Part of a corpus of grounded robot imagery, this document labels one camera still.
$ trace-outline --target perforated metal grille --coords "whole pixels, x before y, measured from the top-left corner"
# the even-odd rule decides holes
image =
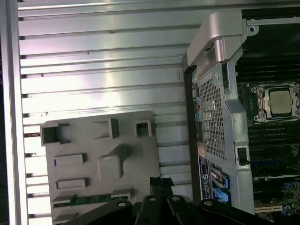
[[[199,86],[199,92],[205,151],[226,160],[221,90],[210,79]]]

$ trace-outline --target silver metal frame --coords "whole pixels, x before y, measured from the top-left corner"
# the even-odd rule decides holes
[[[0,2],[10,224],[28,224],[17,0]]]
[[[230,176],[232,206],[254,214],[251,168],[240,165],[238,158],[238,148],[245,148],[249,160],[247,118],[238,100],[235,73],[235,63],[242,56],[241,46],[246,39],[246,20],[241,11],[216,12],[200,27],[186,59],[188,66],[197,65],[198,86],[212,80],[221,94],[225,157],[207,151],[205,157]],[[221,63],[226,63],[226,74]]]

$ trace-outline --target black latch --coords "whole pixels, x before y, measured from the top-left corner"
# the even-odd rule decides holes
[[[250,161],[247,160],[246,148],[238,148],[238,158],[240,165],[248,165]]]

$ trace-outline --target square slot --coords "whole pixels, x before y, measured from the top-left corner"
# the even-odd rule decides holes
[[[100,128],[97,138],[111,138],[109,122],[103,121],[97,124],[99,125],[98,128]]]
[[[65,126],[68,126],[68,124],[54,124],[49,127],[41,127],[42,146],[52,143],[69,143],[62,137],[61,127]]]
[[[138,121],[135,123],[135,136],[136,137],[151,137],[151,122],[149,120]]]
[[[118,121],[106,119],[94,122],[94,139],[113,139],[119,135]]]

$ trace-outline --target cpu socket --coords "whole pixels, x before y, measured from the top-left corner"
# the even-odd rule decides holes
[[[296,83],[266,84],[251,89],[257,96],[258,123],[300,119],[299,91]]]

